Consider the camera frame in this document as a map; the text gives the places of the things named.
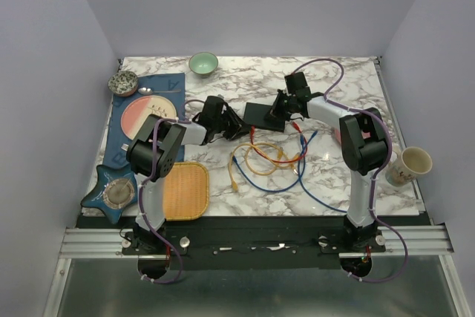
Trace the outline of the black network switch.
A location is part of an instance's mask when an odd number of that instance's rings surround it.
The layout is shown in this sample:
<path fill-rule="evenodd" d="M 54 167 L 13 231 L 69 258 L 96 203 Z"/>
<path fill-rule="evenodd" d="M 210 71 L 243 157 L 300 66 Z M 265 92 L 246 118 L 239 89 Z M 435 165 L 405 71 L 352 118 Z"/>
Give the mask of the black network switch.
<path fill-rule="evenodd" d="M 270 115 L 271 105 L 248 102 L 246 103 L 243 121 L 255 128 L 284 132 L 286 121 L 277 119 Z"/>

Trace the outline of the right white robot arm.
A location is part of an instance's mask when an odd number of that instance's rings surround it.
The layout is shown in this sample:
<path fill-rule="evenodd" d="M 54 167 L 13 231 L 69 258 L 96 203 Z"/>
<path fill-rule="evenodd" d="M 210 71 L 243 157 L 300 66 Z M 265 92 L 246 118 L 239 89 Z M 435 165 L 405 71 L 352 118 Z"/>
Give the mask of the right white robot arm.
<path fill-rule="evenodd" d="M 350 206 L 346 217 L 353 225 L 341 233 L 349 251 L 359 251 L 368 243 L 363 229 L 376 220 L 374 195 L 376 177 L 388 164 L 392 142 L 387 127 L 375 108 L 350 108 L 313 94 L 302 72 L 285 76 L 286 90 L 279 90 L 266 120 L 289 121 L 293 114 L 323 122 L 340 133 L 341 153 L 351 173 Z"/>

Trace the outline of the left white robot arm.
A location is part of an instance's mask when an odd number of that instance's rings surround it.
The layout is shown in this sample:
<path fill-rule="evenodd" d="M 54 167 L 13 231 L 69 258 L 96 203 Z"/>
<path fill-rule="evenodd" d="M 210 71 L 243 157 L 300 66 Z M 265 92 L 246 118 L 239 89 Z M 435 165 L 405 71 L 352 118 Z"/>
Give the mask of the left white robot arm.
<path fill-rule="evenodd" d="M 233 141 L 246 136 L 250 129 L 224 99 L 213 96 L 206 98 L 201 112 L 191 120 L 148 115 L 126 152 L 132 172 L 143 178 L 138 186 L 136 224 L 144 229 L 139 245 L 147 253 L 158 253 L 164 247 L 165 237 L 158 229 L 166 220 L 165 177 L 182 146 L 204 146 L 219 135 Z"/>

